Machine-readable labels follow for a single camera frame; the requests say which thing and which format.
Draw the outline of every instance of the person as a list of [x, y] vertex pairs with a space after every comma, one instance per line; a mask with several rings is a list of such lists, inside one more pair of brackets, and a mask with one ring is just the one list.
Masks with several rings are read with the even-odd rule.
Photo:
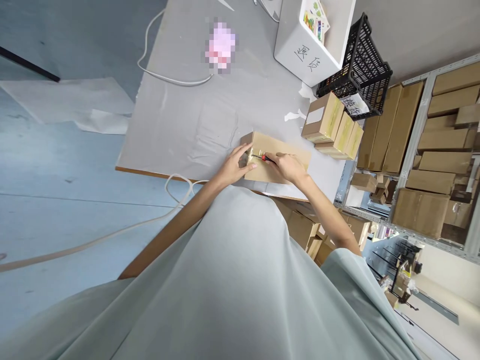
[[116, 281], [35, 316], [3, 359], [421, 359], [353, 233], [295, 155], [266, 153], [337, 249], [318, 267], [233, 150]]

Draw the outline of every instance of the shelving unit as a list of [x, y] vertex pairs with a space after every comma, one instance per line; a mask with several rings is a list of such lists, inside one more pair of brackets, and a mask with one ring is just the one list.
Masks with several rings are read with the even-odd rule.
[[[398, 185], [396, 187], [395, 193], [393, 195], [393, 201], [392, 201], [392, 206], [390, 210], [390, 215], [388, 218], [385, 217], [380, 217], [378, 215], [374, 215], [366, 210], [356, 208], [356, 207], [351, 207], [351, 206], [346, 206], [346, 199], [349, 193], [350, 189], [350, 182], [352, 180], [352, 176], [355, 172], [355, 169], [357, 167], [357, 160], [355, 161], [348, 161], [345, 163], [345, 168], [343, 171], [342, 177], [347, 178], [346, 182], [346, 187], [343, 190], [339, 190], [337, 194], [340, 194], [341, 196], [339, 198], [335, 198], [335, 205], [339, 208], [344, 209], [346, 212], [349, 212], [353, 215], [359, 216], [363, 219], [370, 220], [370, 221], [375, 221], [377, 223], [380, 223], [381, 225], [384, 225], [386, 227], [389, 227], [391, 229], [395, 229], [400, 232], [401, 235], [408, 236], [411, 238], [414, 238], [416, 240], [419, 240], [423, 243], [429, 244], [431, 246], [434, 246], [436, 248], [442, 249], [446, 252], [449, 252], [451, 254], [454, 254], [460, 258], [466, 259], [472, 263], [479, 264], [480, 265], [480, 201], [477, 201], [475, 209], [473, 211], [473, 216], [471, 220], [471, 224], [468, 230], [468, 235], [465, 241], [465, 245], [460, 245], [457, 244], [453, 241], [449, 241], [447, 239], [432, 239], [429, 237], [425, 237], [422, 234], [419, 234], [415, 231], [412, 231], [410, 229], [403, 228], [398, 225], [394, 225], [391, 223], [392, 220], [392, 215], [395, 211], [395, 205], [397, 202], [397, 196], [399, 193], [399, 190], [401, 188], [404, 188], [406, 183], [407, 183], [407, 178], [409, 176], [410, 170], [413, 167], [414, 163], [414, 157], [417, 154], [417, 147], [419, 145], [420, 141], [420, 136], [424, 130], [425, 122], [427, 121], [427, 112], [430, 106], [430, 100], [432, 99], [432, 90], [435, 85], [435, 80], [438, 75], [447, 73], [452, 70], [456, 70], [458, 68], [473, 64], [480, 61], [480, 54], [470, 56], [466, 59], [463, 59], [461, 61], [454, 62], [450, 65], [438, 68], [436, 70], [427, 72], [425, 74], [422, 74], [420, 76], [413, 77], [409, 80], [403, 81], [402, 84], [403, 86], [407, 86], [410, 84], [414, 84], [420, 81], [425, 81], [425, 85], [423, 88], [423, 93], [422, 97], [420, 99], [420, 103], [418, 106], [418, 112], [416, 114], [415, 122], [413, 124], [410, 140], [408, 141], [408, 146], [405, 152], [405, 157], [403, 159], [403, 165], [400, 171], [400, 175], [398, 177]], [[475, 163], [474, 163], [474, 168], [478, 167], [480, 164], [480, 154], [474, 155], [475, 158]], [[473, 177], [475, 177], [475, 172], [471, 172], [471, 179], [469, 182], [469, 185], [471, 186], [471, 183], [473, 182]]]

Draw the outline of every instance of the gray floor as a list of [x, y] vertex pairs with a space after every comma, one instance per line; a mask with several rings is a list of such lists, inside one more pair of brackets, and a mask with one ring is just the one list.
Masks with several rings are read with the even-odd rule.
[[[0, 46], [65, 80], [114, 77], [134, 100], [144, 31], [165, 3], [0, 0]], [[0, 80], [35, 79], [42, 78], [0, 58]], [[82, 132], [71, 122], [40, 125], [0, 89], [2, 263], [83, 244], [176, 204], [165, 180], [114, 170], [123, 139]], [[177, 197], [187, 191], [185, 183], [170, 185]], [[0, 273], [0, 338], [59, 300], [115, 279], [165, 222]]]

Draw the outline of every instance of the pink object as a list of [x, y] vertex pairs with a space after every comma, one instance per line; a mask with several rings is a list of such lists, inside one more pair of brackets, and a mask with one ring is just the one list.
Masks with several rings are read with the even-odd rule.
[[219, 74], [228, 73], [234, 60], [236, 35], [225, 22], [214, 22], [210, 28], [210, 39], [205, 51], [205, 60]]

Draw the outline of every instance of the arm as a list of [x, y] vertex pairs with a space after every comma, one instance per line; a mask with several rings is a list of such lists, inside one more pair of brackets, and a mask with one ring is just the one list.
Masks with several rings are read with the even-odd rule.
[[274, 167], [281, 176], [294, 184], [306, 196], [308, 201], [310, 201], [321, 225], [331, 237], [336, 247], [348, 249], [355, 255], [362, 256], [354, 234], [349, 226], [335, 206], [328, 200], [310, 175], [305, 171], [304, 166], [297, 159], [297, 156], [280, 152], [276, 155], [267, 152], [265, 155], [273, 161], [268, 161], [269, 165]]
[[250, 170], [255, 169], [257, 167], [256, 164], [239, 168], [240, 157], [251, 147], [252, 144], [250, 143], [235, 148], [227, 157], [218, 173], [153, 238], [121, 273], [119, 279], [134, 278], [140, 275], [175, 240], [205, 215], [212, 202], [223, 189], [240, 180]]

